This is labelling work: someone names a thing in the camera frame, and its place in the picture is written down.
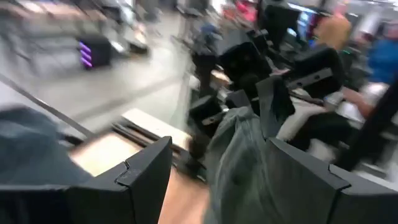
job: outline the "wooden desk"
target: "wooden desk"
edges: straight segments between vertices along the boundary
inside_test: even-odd
[[[125,113],[123,117],[158,136],[171,136],[173,143],[182,148],[187,146],[187,139],[190,138],[188,134],[142,111],[133,109]],[[70,156],[82,168],[93,176],[97,176],[131,157],[139,150],[141,150],[141,147],[137,144],[111,133],[73,151]],[[208,197],[209,192],[205,184],[180,175],[172,168],[159,223],[202,223]]]

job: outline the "wooden floor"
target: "wooden floor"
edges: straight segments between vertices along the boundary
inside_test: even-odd
[[[205,184],[172,169],[159,224],[202,223],[208,198],[209,191]]]

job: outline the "white shirt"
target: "white shirt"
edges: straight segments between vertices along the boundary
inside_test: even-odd
[[[376,106],[380,98],[385,94],[389,85],[385,83],[368,83],[363,86],[359,93],[363,96],[365,102],[371,106]],[[355,127],[361,127],[365,122],[364,117],[359,112],[356,105],[348,102],[343,102],[340,104],[336,111],[338,114],[348,118],[351,122],[350,124]],[[398,117],[393,118],[393,122],[398,124]]]

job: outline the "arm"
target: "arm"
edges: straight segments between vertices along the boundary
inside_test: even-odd
[[[343,88],[344,98],[350,103],[356,105],[359,113],[366,119],[369,114],[372,112],[374,107],[365,102],[364,98],[360,93],[354,90],[350,90],[349,88]]]
[[[361,115],[366,119],[368,118],[369,114],[372,112],[372,110],[374,109],[373,106],[365,103],[365,101],[359,100],[357,102],[354,103],[356,105],[356,107],[358,108],[359,113],[361,113]]]

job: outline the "hand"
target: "hand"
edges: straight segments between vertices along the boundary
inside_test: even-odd
[[[349,88],[343,87],[341,89],[341,92],[343,93],[346,101],[349,101],[350,103],[357,104],[363,100],[360,93],[354,90],[350,90]]]

